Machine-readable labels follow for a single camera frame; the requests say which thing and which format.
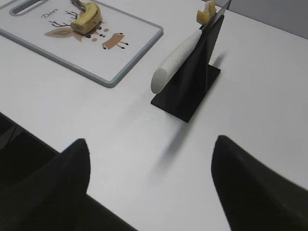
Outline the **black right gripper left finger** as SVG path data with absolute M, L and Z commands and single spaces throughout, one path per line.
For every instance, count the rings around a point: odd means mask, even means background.
M 90 154 L 77 139 L 0 191 L 2 231 L 73 231 L 90 181 Z

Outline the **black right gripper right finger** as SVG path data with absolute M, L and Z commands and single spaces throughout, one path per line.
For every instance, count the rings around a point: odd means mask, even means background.
M 233 231 L 306 231 L 308 192 L 219 135 L 211 175 Z

